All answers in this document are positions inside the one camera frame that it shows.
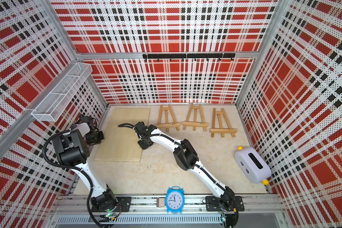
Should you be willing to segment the wooden easel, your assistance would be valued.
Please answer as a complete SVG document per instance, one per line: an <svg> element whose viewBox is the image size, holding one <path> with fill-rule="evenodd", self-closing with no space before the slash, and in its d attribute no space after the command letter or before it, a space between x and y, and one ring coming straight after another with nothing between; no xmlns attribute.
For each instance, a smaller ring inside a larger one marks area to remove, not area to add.
<svg viewBox="0 0 342 228"><path fill-rule="evenodd" d="M206 132L208 126L208 123L205 121L202 104L191 103L186 120L182 122L183 130L192 128L193 131L196 131L197 128L201 128Z"/></svg>
<svg viewBox="0 0 342 228"><path fill-rule="evenodd" d="M230 135L232 138L236 137L237 129L232 127L224 108L221 108L220 110L216 108L213 109L210 133L212 138L214 138L215 135L220 135L222 138L226 135Z"/></svg>
<svg viewBox="0 0 342 228"><path fill-rule="evenodd" d="M177 121L171 104L160 105L158 120L155 126L161 130L165 130L167 133L172 128L180 131L181 123Z"/></svg>

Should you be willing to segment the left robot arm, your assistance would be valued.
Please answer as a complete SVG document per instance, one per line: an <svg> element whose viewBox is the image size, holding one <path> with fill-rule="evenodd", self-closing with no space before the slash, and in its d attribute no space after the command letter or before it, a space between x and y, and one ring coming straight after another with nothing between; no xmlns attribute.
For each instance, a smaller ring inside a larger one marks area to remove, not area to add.
<svg viewBox="0 0 342 228"><path fill-rule="evenodd" d="M104 134L97 127L96 119L81 115L68 129L52 135L43 145L44 160L58 168L74 171L89 190L86 207L91 219L100 228L110 228L111 225L100 223L93 215L93 209L111 212L118 208L119 213L110 218L117 219L123 210L107 184L97 179L92 173L90 163L90 145L100 144Z"/></svg>

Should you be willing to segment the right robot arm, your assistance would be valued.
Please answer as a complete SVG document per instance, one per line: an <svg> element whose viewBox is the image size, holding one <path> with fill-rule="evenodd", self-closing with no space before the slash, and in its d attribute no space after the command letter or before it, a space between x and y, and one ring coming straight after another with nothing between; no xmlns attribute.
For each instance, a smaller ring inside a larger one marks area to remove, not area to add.
<svg viewBox="0 0 342 228"><path fill-rule="evenodd" d="M135 131L139 146L145 150L157 143L174 155L177 165L184 171L195 174L212 192L217 200L218 207L224 212L233 212L233 215L226 215L224 220L225 228L233 228L239 220L239 210L235 200L234 191L213 176L200 161L198 154L187 139L175 139L154 125L146 126L144 122L135 125L122 123L119 128L131 128Z"/></svg>

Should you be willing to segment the plywood board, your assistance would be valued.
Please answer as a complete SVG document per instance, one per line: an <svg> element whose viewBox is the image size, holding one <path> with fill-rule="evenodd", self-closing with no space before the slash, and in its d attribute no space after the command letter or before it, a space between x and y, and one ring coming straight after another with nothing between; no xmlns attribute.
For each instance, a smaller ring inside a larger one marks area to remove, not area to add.
<svg viewBox="0 0 342 228"><path fill-rule="evenodd" d="M132 127L118 126L125 123L134 126L138 122L148 124L150 112L149 108L111 108L104 130L104 140L97 149L94 161L139 162L142 149L138 145L139 139L136 132Z"/></svg>

